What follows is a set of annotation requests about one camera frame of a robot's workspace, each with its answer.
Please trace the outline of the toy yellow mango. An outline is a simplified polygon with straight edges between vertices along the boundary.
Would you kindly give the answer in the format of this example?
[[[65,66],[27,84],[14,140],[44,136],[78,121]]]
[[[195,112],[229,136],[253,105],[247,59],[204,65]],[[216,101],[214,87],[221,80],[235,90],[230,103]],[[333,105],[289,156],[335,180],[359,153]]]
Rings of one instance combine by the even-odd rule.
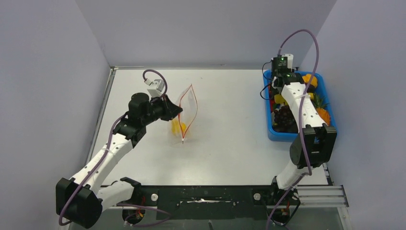
[[[183,132],[186,130],[186,125],[184,122],[180,122],[178,119],[171,121],[170,130],[175,136],[182,136]]]

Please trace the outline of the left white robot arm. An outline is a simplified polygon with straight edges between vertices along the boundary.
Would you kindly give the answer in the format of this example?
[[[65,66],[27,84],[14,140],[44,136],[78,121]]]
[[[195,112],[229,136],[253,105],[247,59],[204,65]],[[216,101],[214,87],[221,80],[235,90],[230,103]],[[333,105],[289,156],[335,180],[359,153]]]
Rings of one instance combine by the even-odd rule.
[[[72,222],[84,228],[92,227],[102,212],[134,196],[137,183],[124,178],[102,188],[106,177],[118,162],[140,142],[146,127],[157,121],[171,121],[183,109],[166,94],[150,98],[146,93],[135,93],[128,111],[112,125],[107,143],[76,174],[61,178],[56,184],[56,213],[60,226]]]

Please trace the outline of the clear zip top bag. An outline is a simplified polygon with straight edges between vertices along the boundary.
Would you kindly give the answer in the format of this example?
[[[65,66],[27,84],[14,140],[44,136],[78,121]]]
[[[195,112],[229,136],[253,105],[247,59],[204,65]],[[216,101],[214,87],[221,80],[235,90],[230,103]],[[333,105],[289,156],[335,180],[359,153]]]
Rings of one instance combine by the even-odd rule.
[[[174,119],[184,122],[186,130],[183,132],[182,136],[173,135],[170,130],[171,120],[168,125],[168,139],[171,145],[184,144],[191,136],[192,124],[198,114],[198,101],[192,84],[182,91],[175,104],[183,108],[183,111]]]

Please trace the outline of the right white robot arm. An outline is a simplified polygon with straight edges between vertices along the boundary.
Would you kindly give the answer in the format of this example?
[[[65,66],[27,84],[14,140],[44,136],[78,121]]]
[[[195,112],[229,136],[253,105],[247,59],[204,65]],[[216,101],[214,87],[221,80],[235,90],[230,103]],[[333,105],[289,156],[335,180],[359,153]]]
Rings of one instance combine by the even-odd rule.
[[[271,87],[287,102],[299,132],[289,149],[290,161],[275,177],[277,187],[269,191],[271,202],[277,205],[288,199],[288,191],[304,176],[330,160],[337,137],[336,128],[321,117],[308,93],[314,76],[305,80],[289,63],[288,56],[278,54],[271,68]]]

